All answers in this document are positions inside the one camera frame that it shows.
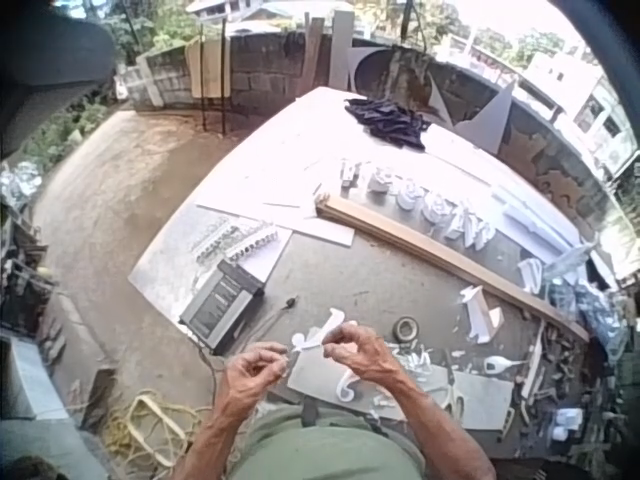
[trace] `ground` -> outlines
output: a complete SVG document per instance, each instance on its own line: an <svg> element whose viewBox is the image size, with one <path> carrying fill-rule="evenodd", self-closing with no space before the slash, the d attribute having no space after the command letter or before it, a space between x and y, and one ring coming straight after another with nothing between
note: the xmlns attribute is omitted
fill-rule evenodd
<svg viewBox="0 0 640 480"><path fill-rule="evenodd" d="M176 208L256 124L235 123L243 129L222 138L202 132L197 116L116 112L37 200L46 264L117 361L125 398L152 388L175 403L210 402L211 375L195 347L127 276Z"/></svg>

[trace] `window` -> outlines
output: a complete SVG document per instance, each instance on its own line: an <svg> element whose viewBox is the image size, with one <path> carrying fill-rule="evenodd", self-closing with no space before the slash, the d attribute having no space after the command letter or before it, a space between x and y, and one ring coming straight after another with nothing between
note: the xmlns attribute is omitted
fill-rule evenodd
<svg viewBox="0 0 640 480"><path fill-rule="evenodd" d="M604 121L602 126L609 133L609 135L611 135L611 138L614 138L616 135L620 133L620 127L615 122L615 120L611 118L611 116L607 117L607 119Z"/></svg>
<svg viewBox="0 0 640 480"><path fill-rule="evenodd" d="M576 115L575 123L578 125L580 130L587 133L598 115L603 111L604 107L600 102L598 102L593 95L589 95L589 98Z"/></svg>

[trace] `black cloth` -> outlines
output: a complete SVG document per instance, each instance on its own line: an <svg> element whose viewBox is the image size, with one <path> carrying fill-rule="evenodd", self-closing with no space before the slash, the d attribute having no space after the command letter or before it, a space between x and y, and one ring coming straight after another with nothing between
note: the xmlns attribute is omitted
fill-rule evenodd
<svg viewBox="0 0 640 480"><path fill-rule="evenodd" d="M424 151L420 135L431 123L419 113L388 100L352 98L347 103L345 110L366 126L372 136L397 147Z"/></svg>

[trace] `white building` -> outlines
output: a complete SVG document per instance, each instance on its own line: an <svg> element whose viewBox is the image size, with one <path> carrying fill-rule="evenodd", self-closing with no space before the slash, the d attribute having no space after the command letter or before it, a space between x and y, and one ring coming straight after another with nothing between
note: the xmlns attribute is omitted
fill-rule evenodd
<svg viewBox="0 0 640 480"><path fill-rule="evenodd" d="M573 56L537 52L524 75L554 99L591 154L616 172L638 148L620 100L600 66Z"/></svg>
<svg viewBox="0 0 640 480"><path fill-rule="evenodd" d="M230 22L242 23L289 20L295 28L304 25L305 13L309 18L329 20L336 10L353 11L353 5L341 0L196 0L186 10L202 21L224 16Z"/></svg>

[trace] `person's left hand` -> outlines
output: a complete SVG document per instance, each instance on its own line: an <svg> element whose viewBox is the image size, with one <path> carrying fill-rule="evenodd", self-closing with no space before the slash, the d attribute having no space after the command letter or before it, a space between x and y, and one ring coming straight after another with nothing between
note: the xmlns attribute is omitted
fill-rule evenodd
<svg viewBox="0 0 640 480"><path fill-rule="evenodd" d="M258 342L231 358L218 386L214 411L242 422L253 411L267 389L287 370L287 347L276 342Z"/></svg>

